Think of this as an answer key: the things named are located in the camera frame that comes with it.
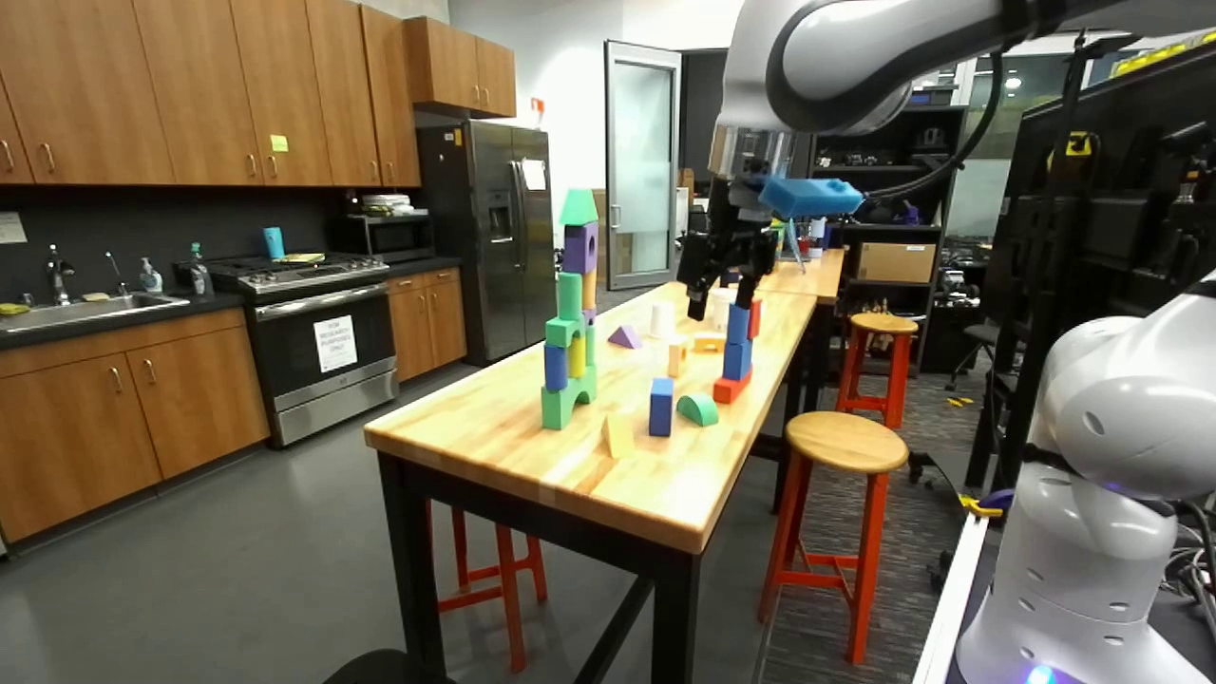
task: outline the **red stool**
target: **red stool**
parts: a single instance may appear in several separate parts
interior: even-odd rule
[[[891,472],[909,459],[909,446],[882,422],[839,411],[809,411],[788,426],[791,472],[776,519],[776,536],[769,550],[769,573],[759,592],[759,625],[772,616],[772,602],[788,586],[802,588],[839,588],[850,604],[850,638],[847,663],[866,657],[872,610],[878,588],[878,550],[882,550],[882,519]],[[802,505],[809,488],[809,467],[829,463],[839,472],[866,474],[866,519],[854,555],[809,555],[802,547]]]
[[[527,664],[525,645],[525,616],[520,616],[520,586],[519,573],[532,573],[538,604],[546,602],[545,555],[541,540],[527,536],[527,555],[519,559],[513,531],[494,520],[494,568],[467,568],[467,526],[464,509],[453,509],[453,536],[458,536],[458,592],[441,602],[441,612],[498,602],[506,610],[506,642],[510,642],[510,673]]]
[[[887,393],[882,396],[864,396],[864,360],[866,348],[876,336],[891,336],[891,373],[887,373]],[[839,396],[835,411],[878,411],[891,431],[904,426],[904,396],[909,396],[909,370],[914,370],[914,339],[915,339],[915,320],[902,320],[893,313],[858,313],[850,316],[850,336],[847,336],[847,354],[839,370]]]

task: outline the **wall outlet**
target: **wall outlet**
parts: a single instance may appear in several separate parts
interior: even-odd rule
[[[0,213],[0,243],[27,243],[27,230],[19,213]]]

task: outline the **table top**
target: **table top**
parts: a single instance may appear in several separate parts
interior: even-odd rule
[[[652,384],[668,365],[668,348],[646,339],[655,307],[672,307],[677,339],[714,336],[684,316],[684,284],[657,284],[598,316],[598,401],[577,407],[565,431],[541,426],[545,350],[527,348],[484,373],[473,373],[420,402],[364,426],[364,443],[458,479],[553,505],[605,528],[619,528],[677,550],[700,555],[726,509],[738,472],[749,459],[769,407],[788,377],[819,301],[835,301],[839,251],[809,267],[781,264],[757,291],[759,336],[752,339],[752,381],[717,407],[717,426],[672,417],[672,438],[652,438]],[[630,327],[639,350],[607,336]],[[681,396],[714,396],[722,354],[690,354]]]

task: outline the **kitchen sink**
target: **kitchen sink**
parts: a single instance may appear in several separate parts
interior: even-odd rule
[[[69,305],[36,305],[30,313],[16,320],[0,320],[0,336],[27,336],[27,330],[54,330],[54,327],[82,327],[97,320],[127,320],[127,316],[154,316],[164,307],[188,307],[184,296],[164,293],[132,293],[132,296],[112,296],[112,301],[69,301]]]

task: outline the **cabinet door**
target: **cabinet door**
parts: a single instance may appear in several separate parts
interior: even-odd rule
[[[436,21],[408,22],[413,102],[477,112],[477,39]]]
[[[478,45],[478,112],[494,117],[519,116],[519,56],[506,45]]]
[[[282,0],[231,0],[231,21],[268,178],[277,186],[326,186],[331,158],[318,117],[308,13]]]
[[[132,6],[0,0],[0,66],[40,182],[170,182]]]
[[[92,515],[159,479],[122,358],[0,381],[0,526],[8,540]]]
[[[373,91],[359,6],[308,0],[308,22],[335,182],[380,186]]]
[[[27,165],[27,144],[19,140],[13,107],[8,107],[8,87],[0,77],[0,182],[30,182],[30,165]]]
[[[467,354],[459,269],[432,275],[432,360],[453,365]]]
[[[132,0],[179,182],[263,182],[231,9]]]
[[[127,354],[164,479],[268,443],[250,344],[241,327]]]
[[[408,28],[386,13],[359,9],[373,85],[373,117],[386,186],[420,186],[413,96],[408,72]]]
[[[389,291],[397,381],[432,370],[429,277],[397,277]]]

